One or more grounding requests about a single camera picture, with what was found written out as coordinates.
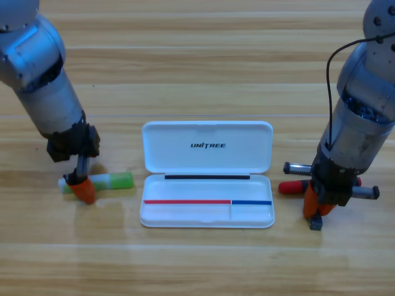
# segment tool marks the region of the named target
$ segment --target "blue stripe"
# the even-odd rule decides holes
[[[232,205],[272,205],[269,200],[232,200]]]

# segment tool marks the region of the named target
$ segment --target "black cable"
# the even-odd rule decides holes
[[[329,81],[329,66],[331,64],[332,59],[335,57],[336,54],[338,54],[339,52],[341,52],[343,49],[347,47],[353,46],[358,43],[370,42],[370,41],[376,41],[377,43],[382,43],[384,39],[392,36],[395,36],[395,32],[383,36],[376,36],[373,38],[355,40],[354,42],[346,44],[341,48],[337,49],[334,53],[332,53],[332,55],[328,59],[328,63],[326,63],[326,85],[328,86],[328,97],[329,97],[329,143],[328,143],[329,151],[332,149],[332,94],[331,94],[331,85]]]

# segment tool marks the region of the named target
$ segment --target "red stripe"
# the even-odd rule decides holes
[[[172,199],[166,199],[166,200],[145,200],[145,204],[231,204],[230,200],[204,200],[204,199],[190,199],[190,200],[172,200]]]

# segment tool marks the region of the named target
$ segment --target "case lid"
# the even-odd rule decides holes
[[[143,126],[152,173],[249,174],[270,168],[273,128],[264,121],[152,121]]]

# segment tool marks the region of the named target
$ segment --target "green marker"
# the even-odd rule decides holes
[[[96,191],[106,189],[126,189],[133,187],[133,175],[128,171],[125,173],[111,173],[101,175],[91,175],[89,179],[92,181]],[[59,179],[57,185],[63,194],[73,193],[66,184],[64,178]]]

